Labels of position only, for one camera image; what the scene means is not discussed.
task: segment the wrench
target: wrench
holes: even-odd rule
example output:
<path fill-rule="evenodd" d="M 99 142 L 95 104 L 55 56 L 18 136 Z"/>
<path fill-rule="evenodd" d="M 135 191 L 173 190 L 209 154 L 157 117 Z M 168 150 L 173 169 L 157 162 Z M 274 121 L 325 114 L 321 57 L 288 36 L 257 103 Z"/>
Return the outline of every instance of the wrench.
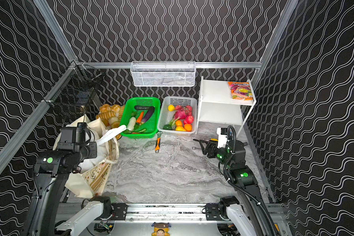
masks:
<path fill-rule="evenodd" d="M 155 147 L 155 153 L 159 153 L 160 150 L 160 137 L 163 132 L 159 131 L 157 132 L 157 140 L 156 140 L 156 147 Z"/>

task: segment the lemon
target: lemon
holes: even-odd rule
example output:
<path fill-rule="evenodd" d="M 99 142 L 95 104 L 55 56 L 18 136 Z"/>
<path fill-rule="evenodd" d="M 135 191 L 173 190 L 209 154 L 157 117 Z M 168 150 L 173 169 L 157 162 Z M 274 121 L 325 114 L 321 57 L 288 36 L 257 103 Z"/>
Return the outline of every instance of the lemon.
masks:
<path fill-rule="evenodd" d="M 173 105 L 169 105 L 169 106 L 168 106 L 168 110 L 169 110 L 169 111 L 174 111 L 174 106 L 173 106 Z"/>

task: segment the wire mesh basket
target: wire mesh basket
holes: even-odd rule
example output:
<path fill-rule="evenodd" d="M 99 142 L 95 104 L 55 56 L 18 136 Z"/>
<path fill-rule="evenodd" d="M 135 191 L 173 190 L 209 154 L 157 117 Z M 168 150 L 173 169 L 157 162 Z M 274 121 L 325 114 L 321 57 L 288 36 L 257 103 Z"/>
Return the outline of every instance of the wire mesh basket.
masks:
<path fill-rule="evenodd" d="M 176 130 L 164 130 L 163 127 L 164 125 L 168 124 L 174 117 L 175 111 L 169 111 L 168 106 L 173 105 L 173 106 L 191 106 L 193 108 L 192 115 L 194 117 L 194 121 L 191 124 L 192 125 L 192 130 L 191 131 L 176 131 Z M 197 100 L 195 98 L 191 97 L 176 97 L 176 96 L 169 96 L 165 97 L 163 104 L 161 105 L 161 110 L 160 110 L 160 117 L 159 121 L 157 123 L 157 129 L 159 131 L 162 131 L 163 134 L 166 135 L 179 135 L 179 136 L 190 136 L 195 132 L 195 129 L 197 128 Z"/>
<path fill-rule="evenodd" d="M 52 113 L 62 118 L 64 124 L 70 124 L 84 114 L 90 120 L 95 120 L 99 111 L 93 104 L 93 97 L 101 83 L 102 75 L 99 69 L 78 65 L 54 99 L 49 102 Z"/>
<path fill-rule="evenodd" d="M 138 62 L 131 63 L 130 72 L 137 87 L 193 87 L 195 62 Z"/>

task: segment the black wire mesh rack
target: black wire mesh rack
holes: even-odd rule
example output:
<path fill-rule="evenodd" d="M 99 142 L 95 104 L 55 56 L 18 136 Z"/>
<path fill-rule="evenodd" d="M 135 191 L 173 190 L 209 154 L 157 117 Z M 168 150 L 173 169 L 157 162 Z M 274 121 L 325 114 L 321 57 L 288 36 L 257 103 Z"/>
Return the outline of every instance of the black wire mesh rack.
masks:
<path fill-rule="evenodd" d="M 49 102 L 52 113 L 62 119 L 63 126 L 72 123 L 84 114 L 95 120 L 99 112 L 93 103 L 103 72 L 91 66 L 78 65 L 64 85 L 58 90 L 55 99 Z"/>

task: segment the wavy line pattern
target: wavy line pattern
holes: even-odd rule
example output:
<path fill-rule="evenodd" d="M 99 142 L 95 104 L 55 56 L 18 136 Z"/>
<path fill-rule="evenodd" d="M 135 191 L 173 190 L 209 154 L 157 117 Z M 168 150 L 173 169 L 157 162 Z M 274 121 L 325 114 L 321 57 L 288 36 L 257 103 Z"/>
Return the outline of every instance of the wavy line pattern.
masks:
<path fill-rule="evenodd" d="M 104 70 L 105 77 L 97 91 L 103 103 L 125 104 L 131 97 L 166 96 L 193 97 L 198 99 L 201 76 L 205 79 L 245 82 L 254 75 L 254 68 L 246 69 L 197 69 L 194 87 L 135 87 L 129 69 Z"/>
<path fill-rule="evenodd" d="M 286 0 L 48 0 L 82 62 L 260 61 Z"/>
<path fill-rule="evenodd" d="M 354 1 L 299 1 L 248 125 L 295 236 L 354 235 Z"/>
<path fill-rule="evenodd" d="M 32 0 L 0 1 L 0 151 L 69 62 Z M 0 235 L 19 235 L 33 193 L 37 152 L 62 123 L 47 113 L 0 175 Z"/>

